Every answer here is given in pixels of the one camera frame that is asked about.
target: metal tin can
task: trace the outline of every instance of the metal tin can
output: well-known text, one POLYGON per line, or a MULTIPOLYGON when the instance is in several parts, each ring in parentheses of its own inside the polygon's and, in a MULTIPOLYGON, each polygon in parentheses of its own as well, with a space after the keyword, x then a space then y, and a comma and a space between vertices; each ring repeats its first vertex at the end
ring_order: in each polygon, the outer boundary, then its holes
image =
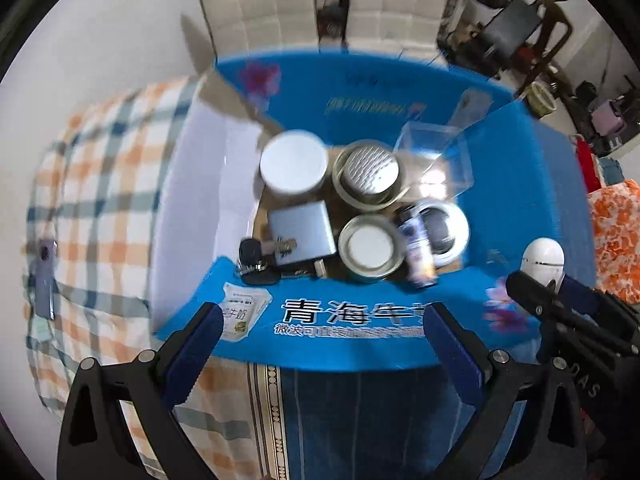
POLYGON ((388 147, 375 140, 359 140, 346 146, 335 159, 332 169, 332 182, 338 196, 363 213, 380 211, 400 200, 408 190, 405 181, 406 171, 402 161, 388 147), (383 155, 385 152, 391 158, 386 158, 383 155), (374 153, 379 157, 369 158, 374 153), (373 167, 363 166, 365 160, 375 162, 378 172, 371 172, 373 167))
POLYGON ((344 181, 366 203, 382 202, 400 176, 396 156, 383 146, 366 144, 351 152, 344 165, 344 181))
POLYGON ((378 282, 404 261, 406 242, 393 222, 382 215, 356 216, 338 237, 340 259, 354 279, 378 282))
POLYGON ((398 227, 406 239, 406 266, 408 278, 417 288, 425 288, 438 282, 436 267, 433 261, 433 253, 422 219, 408 215, 402 215, 402 223, 398 227))

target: white round container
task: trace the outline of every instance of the white round container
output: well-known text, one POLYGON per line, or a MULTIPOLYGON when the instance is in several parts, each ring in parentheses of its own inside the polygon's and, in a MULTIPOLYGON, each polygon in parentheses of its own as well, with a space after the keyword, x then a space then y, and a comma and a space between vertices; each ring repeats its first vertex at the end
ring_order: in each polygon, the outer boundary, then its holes
POLYGON ((305 130, 287 130, 271 139, 260 158, 260 174, 271 192, 291 199, 322 186, 329 165, 327 148, 305 130))

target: quilted chair back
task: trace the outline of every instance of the quilted chair back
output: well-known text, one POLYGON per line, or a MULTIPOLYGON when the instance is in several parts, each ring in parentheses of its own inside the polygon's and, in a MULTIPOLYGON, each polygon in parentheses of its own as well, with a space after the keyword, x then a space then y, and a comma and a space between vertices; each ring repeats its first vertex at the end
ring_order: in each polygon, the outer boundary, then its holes
POLYGON ((446 1, 350 0, 349 48, 434 59, 446 1))
POLYGON ((314 0, 200 0, 216 56, 318 46, 314 0))

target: milk packet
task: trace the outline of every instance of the milk packet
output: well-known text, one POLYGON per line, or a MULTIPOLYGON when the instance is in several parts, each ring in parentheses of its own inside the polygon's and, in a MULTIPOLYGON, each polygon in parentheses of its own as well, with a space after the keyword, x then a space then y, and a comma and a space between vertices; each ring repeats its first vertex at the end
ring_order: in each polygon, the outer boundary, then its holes
POLYGON ((225 283, 225 299, 220 303, 225 325, 222 340, 244 339, 273 299, 265 288, 237 286, 225 283))

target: striped fabric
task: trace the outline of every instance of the striped fabric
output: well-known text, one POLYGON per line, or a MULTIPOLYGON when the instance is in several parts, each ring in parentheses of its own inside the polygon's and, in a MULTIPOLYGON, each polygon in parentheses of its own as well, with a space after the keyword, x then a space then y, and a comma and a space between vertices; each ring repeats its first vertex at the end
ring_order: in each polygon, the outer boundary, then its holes
MULTIPOLYGON (((162 183, 197 79, 155 84, 75 115, 36 174, 27 218, 26 345, 43 405, 62 420, 79 362, 131 361, 157 348, 148 271, 162 183), (33 314, 39 240, 57 244, 55 318, 33 314)), ((175 415, 221 480, 289 477, 273 367, 210 358, 175 415)), ((163 478, 133 406, 123 403, 147 470, 163 478)))

